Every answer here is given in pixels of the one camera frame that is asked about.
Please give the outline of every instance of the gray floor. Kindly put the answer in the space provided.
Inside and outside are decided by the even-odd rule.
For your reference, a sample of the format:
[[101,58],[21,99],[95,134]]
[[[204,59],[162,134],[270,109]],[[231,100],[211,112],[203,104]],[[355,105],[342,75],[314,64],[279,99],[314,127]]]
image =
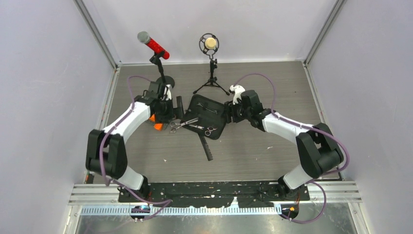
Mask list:
[[[183,97],[188,107],[192,92],[206,82],[208,64],[165,65],[165,74],[175,79],[173,95]],[[277,88],[275,109],[289,118],[316,124],[319,116],[300,62],[218,64],[218,82],[229,88],[238,78],[251,72],[267,74]],[[124,66],[113,98],[109,122],[130,104],[126,78],[132,75],[159,77],[156,66]],[[135,95],[148,88],[145,80],[132,81]],[[264,107],[270,107],[273,92],[268,81],[250,76],[240,85],[254,89]],[[198,94],[225,102],[231,96],[219,88],[205,87]],[[151,182],[222,181],[278,179],[299,164],[297,148],[287,140],[261,132],[248,121],[228,124],[218,140],[207,139],[214,160],[208,162],[198,136],[186,129],[175,134],[159,132],[149,124],[141,125],[127,142],[129,165]]]
[[[322,204],[300,204],[297,220],[314,218]],[[329,203],[324,215],[310,224],[290,223],[278,215],[158,216],[132,222],[130,216],[81,216],[78,234],[354,234],[347,204]]]

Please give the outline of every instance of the wire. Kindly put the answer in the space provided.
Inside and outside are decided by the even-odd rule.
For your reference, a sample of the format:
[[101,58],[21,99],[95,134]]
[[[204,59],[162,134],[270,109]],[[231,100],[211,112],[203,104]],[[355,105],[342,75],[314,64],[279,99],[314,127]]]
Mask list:
[[[304,129],[307,129],[307,130],[311,130],[311,131],[314,131],[314,132],[319,133],[319,134],[323,134],[323,135],[329,137],[330,139],[332,139],[333,141],[335,141],[335,142],[343,149],[344,154],[345,154],[345,158],[346,158],[346,161],[345,161],[344,165],[343,165],[341,168],[338,168],[337,170],[333,170],[333,171],[324,173],[323,176],[329,175],[329,174],[333,174],[333,173],[337,173],[337,172],[341,172],[342,170],[344,170],[344,169],[347,168],[348,164],[350,163],[350,155],[349,155],[349,153],[348,153],[348,151],[347,151],[347,148],[344,146],[344,144],[343,144],[341,141],[339,141],[339,140],[338,140],[337,138],[335,138],[333,135],[331,135],[331,134],[329,134],[329,133],[327,133],[327,132],[325,132],[325,131],[323,131],[323,130],[320,130],[320,129],[317,129],[317,128],[313,128],[313,127],[309,127],[309,126],[305,126],[305,125],[300,125],[300,124],[298,124],[298,123],[296,123],[296,122],[293,122],[293,121],[291,121],[291,120],[289,120],[289,119],[283,118],[282,116],[279,116],[279,115],[277,115],[277,114],[274,112],[275,97],[276,97],[275,85],[274,85],[274,82],[273,82],[270,78],[268,78],[266,75],[264,75],[264,74],[262,74],[262,73],[250,73],[250,74],[247,74],[247,75],[239,78],[239,79],[234,83],[234,86],[237,85],[237,84],[238,84],[241,80],[243,80],[245,77],[248,77],[248,76],[251,76],[251,75],[262,76],[262,77],[264,77],[265,79],[267,79],[267,80],[271,83],[271,86],[272,86],[273,91],[274,91],[274,96],[273,96],[273,100],[272,100],[272,104],[271,104],[271,114],[272,114],[273,116],[275,116],[276,118],[278,118],[278,119],[280,119],[280,120],[282,120],[282,121],[284,121],[284,122],[286,122],[286,123],[292,124],[292,125],[294,125],[294,126],[297,126],[297,127],[300,127],[300,128],[304,128]],[[314,182],[315,180],[316,180],[316,179],[312,179],[312,180],[308,181],[307,184],[308,184],[308,183],[313,183],[313,184],[317,185],[317,186],[321,189],[321,191],[322,191],[322,193],[323,193],[323,196],[324,196],[324,203],[323,203],[323,207],[322,207],[322,209],[321,209],[321,212],[320,212],[320,214],[319,214],[317,217],[315,217],[315,218],[313,218],[313,219],[311,219],[311,220],[308,220],[308,221],[300,221],[300,220],[294,220],[294,219],[293,219],[292,221],[295,222],[295,223],[310,223],[310,222],[314,222],[314,221],[316,221],[317,219],[319,219],[319,218],[321,217],[322,213],[324,212],[325,206],[326,206],[326,204],[327,204],[327,196],[326,196],[326,194],[325,194],[324,189],[323,189],[319,184],[317,184],[317,183]]]
[[146,201],[146,200],[144,200],[143,198],[140,198],[137,194],[135,194],[135,192],[133,192],[132,189],[126,187],[125,185],[119,183],[118,181],[113,180],[113,179],[108,180],[108,178],[106,177],[105,164],[104,164],[104,162],[103,162],[103,147],[104,147],[104,145],[105,145],[106,139],[107,139],[108,136],[113,132],[113,130],[115,130],[116,127],[117,127],[120,123],[122,123],[122,122],[132,113],[133,109],[135,108],[135,100],[134,100],[134,98],[133,98],[133,93],[132,93],[132,88],[131,88],[131,82],[130,82],[131,78],[142,78],[142,79],[145,79],[145,80],[147,80],[147,81],[150,81],[148,78],[142,77],[142,76],[131,76],[131,77],[128,77],[128,79],[127,79],[128,90],[129,90],[129,94],[130,94],[131,99],[132,99],[131,109],[126,113],[125,116],[123,116],[118,122],[116,122],[116,123],[113,125],[113,127],[112,127],[112,128],[105,134],[105,136],[103,137],[102,142],[100,143],[100,147],[99,147],[99,162],[100,162],[100,171],[101,171],[101,174],[102,174],[103,180],[105,181],[106,186],[109,186],[110,182],[113,181],[115,184],[118,184],[118,185],[120,185],[121,187],[124,187],[130,194],[132,194],[132,196],[134,196],[136,199],[138,199],[138,200],[140,200],[140,201],[142,201],[142,202],[146,202],[146,203],[152,204],[152,205],[162,205],[162,204],[164,204],[164,206],[163,206],[161,209],[159,209],[157,212],[155,212],[154,214],[150,215],[149,217],[146,217],[146,218],[141,219],[141,221],[145,221],[145,220],[148,220],[148,219],[151,219],[151,218],[155,217],[155,215],[157,215],[157,214],[158,214],[159,212],[161,212],[165,207],[167,207],[167,206],[172,202],[172,200],[171,200],[171,199],[168,199],[168,200],[161,201],[161,202],[151,202],[151,201]]

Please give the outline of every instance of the gray wooden tabletop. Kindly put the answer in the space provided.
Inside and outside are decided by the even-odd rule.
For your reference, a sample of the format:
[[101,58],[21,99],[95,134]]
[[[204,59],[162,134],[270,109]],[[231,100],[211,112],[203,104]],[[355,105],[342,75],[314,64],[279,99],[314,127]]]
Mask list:
[[[209,77],[209,64],[164,65],[165,75],[175,79],[174,96],[182,96],[187,108],[192,92]],[[319,115],[300,62],[218,63],[215,75],[218,83],[228,89],[238,78],[252,72],[268,75],[275,83],[275,109],[282,115],[304,123],[319,123]],[[116,120],[131,100],[126,79],[142,75],[156,80],[155,65],[123,66],[116,86],[109,122]],[[148,82],[134,79],[134,95],[142,94]],[[265,108],[273,98],[269,82],[260,76],[243,81],[246,90],[255,90]],[[198,92],[207,98],[225,102],[231,100],[222,90],[205,87]],[[218,140],[207,139],[214,160],[207,161],[196,133],[178,129],[175,134],[157,131],[142,124],[129,138],[126,147],[129,165],[151,182],[224,181],[278,179],[299,164],[296,146],[275,135],[261,132],[247,120],[227,124]]]

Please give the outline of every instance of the scissors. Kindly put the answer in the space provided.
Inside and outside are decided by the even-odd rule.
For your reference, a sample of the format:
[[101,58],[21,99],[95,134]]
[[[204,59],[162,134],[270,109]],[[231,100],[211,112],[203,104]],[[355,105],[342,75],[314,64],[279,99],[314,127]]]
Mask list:
[[190,124],[190,123],[195,123],[198,121],[198,118],[194,118],[191,120],[188,120],[186,122],[183,123],[175,123],[175,122],[171,122],[170,126],[172,127],[172,129],[170,130],[171,133],[176,133],[176,130],[184,125]]
[[215,131],[215,130],[217,130],[218,128],[214,128],[214,127],[207,127],[206,128],[207,129],[207,131],[205,131],[205,136],[210,136],[211,135],[211,132],[213,132],[213,131]]

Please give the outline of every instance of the condenser microphone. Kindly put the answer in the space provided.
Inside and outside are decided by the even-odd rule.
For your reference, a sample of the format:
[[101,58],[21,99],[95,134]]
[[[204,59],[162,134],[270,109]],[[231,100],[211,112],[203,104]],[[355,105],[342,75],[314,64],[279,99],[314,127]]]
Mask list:
[[150,38],[149,34],[145,31],[139,32],[138,33],[138,41],[141,43],[147,45],[151,50],[153,50],[155,53],[159,54],[162,51],[165,51],[164,55],[162,56],[164,59],[169,59],[169,53],[162,48],[156,41],[154,41],[152,38]]

